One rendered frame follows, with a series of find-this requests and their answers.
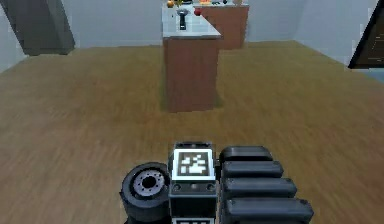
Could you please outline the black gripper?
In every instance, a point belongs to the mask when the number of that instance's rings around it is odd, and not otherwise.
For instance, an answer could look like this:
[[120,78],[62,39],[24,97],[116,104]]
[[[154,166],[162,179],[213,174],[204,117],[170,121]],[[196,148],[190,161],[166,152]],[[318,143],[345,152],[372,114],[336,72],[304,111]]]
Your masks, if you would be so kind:
[[147,162],[134,167],[119,192],[127,215],[124,224],[169,224],[169,185],[166,164]]

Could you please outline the brown kitchen island white top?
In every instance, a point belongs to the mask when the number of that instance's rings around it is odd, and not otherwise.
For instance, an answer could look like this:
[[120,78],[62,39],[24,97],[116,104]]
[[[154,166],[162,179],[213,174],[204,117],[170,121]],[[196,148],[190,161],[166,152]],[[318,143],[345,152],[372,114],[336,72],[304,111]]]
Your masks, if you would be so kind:
[[[201,15],[194,14],[201,8]],[[178,9],[187,9],[186,29],[179,28]],[[245,39],[249,5],[201,5],[162,7],[165,106],[170,112],[213,109],[218,55],[221,49],[239,49]]]

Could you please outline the black pan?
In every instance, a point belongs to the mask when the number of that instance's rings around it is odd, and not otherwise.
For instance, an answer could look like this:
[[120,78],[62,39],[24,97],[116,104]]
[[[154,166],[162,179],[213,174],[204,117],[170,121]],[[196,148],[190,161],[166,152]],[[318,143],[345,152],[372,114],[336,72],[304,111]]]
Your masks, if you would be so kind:
[[178,9],[177,15],[179,16],[179,28],[181,30],[186,29],[186,16],[189,14],[187,9]]

